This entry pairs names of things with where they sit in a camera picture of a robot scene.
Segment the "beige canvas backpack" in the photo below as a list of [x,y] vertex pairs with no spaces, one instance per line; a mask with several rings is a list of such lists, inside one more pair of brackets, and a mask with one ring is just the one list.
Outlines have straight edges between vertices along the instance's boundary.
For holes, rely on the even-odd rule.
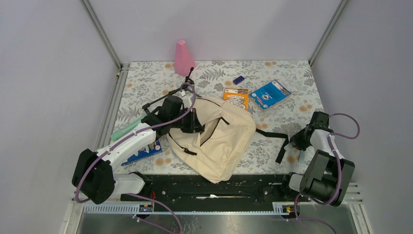
[[194,109],[204,131],[189,134],[172,128],[166,137],[173,152],[212,183],[231,178],[255,133],[289,143],[288,135],[257,129],[250,112],[222,99],[198,98]]

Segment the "clear pen pack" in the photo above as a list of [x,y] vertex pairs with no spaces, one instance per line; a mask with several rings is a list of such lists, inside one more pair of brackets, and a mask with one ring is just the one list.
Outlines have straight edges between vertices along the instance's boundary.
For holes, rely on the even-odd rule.
[[298,163],[304,164],[306,158],[306,151],[300,150],[299,151],[299,157],[298,157]]

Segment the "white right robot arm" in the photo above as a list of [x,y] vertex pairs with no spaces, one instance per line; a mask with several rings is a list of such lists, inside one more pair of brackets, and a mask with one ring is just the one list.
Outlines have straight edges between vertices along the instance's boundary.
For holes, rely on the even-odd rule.
[[301,193],[318,204],[337,207],[342,203],[355,164],[339,152],[335,138],[351,136],[335,133],[329,120],[329,114],[316,111],[309,124],[290,138],[293,148],[305,151],[311,146],[315,153],[304,174],[291,173],[287,183],[280,186],[284,200],[291,201]]

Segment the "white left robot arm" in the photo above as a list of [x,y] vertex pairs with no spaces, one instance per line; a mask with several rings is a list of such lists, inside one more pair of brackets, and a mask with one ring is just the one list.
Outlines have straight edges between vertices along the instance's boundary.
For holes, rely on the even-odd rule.
[[139,173],[117,174],[116,169],[133,153],[169,134],[171,129],[184,133],[204,130],[194,109],[197,95],[193,82],[182,83],[179,89],[160,99],[162,106],[147,113],[129,133],[101,149],[86,149],[79,155],[72,178],[76,202],[101,204],[123,194],[133,194],[139,200],[149,198],[150,185]]

